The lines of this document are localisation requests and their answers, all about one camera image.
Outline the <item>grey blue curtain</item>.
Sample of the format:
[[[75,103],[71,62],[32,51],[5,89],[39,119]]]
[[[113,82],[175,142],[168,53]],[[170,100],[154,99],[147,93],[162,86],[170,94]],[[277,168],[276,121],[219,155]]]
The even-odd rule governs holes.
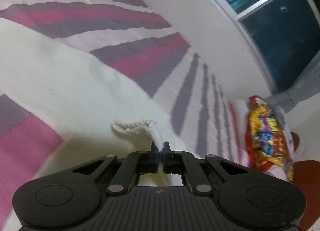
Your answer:
[[[282,107],[285,113],[288,113],[299,102],[318,94],[320,80],[319,66],[320,56],[318,51],[291,87],[281,93],[268,97],[266,101],[272,106]]]

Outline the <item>striped pink purple bedspread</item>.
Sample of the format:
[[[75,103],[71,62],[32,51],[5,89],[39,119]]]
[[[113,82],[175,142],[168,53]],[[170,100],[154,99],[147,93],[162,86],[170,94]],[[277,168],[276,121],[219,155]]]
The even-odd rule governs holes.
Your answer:
[[[96,57],[133,80],[165,112],[195,154],[242,165],[235,112],[212,66],[142,0],[1,0],[1,20]],[[1,230],[18,230],[16,190],[1,190]]]

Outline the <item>colourful red yellow bag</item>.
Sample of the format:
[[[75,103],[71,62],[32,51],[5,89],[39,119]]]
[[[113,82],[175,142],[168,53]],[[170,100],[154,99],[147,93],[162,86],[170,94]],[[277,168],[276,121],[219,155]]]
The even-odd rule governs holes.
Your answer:
[[[249,114],[246,132],[246,150],[249,167],[262,173],[272,167],[284,172],[284,179],[293,181],[293,161],[284,127],[275,108],[260,96],[249,98]]]

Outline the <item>white knit sweater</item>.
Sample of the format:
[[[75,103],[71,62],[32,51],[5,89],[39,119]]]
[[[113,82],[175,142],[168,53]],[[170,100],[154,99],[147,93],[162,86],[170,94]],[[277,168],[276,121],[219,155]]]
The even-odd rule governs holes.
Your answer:
[[[147,150],[113,122],[149,120],[174,150],[194,152],[169,113],[93,55],[1,20],[1,190],[91,159]]]

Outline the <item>window with aluminium frame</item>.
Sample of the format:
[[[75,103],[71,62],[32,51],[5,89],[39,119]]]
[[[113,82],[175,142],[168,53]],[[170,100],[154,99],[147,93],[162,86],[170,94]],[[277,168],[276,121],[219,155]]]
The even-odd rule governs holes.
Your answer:
[[[212,0],[254,51],[270,90],[287,90],[319,52],[319,0]]]

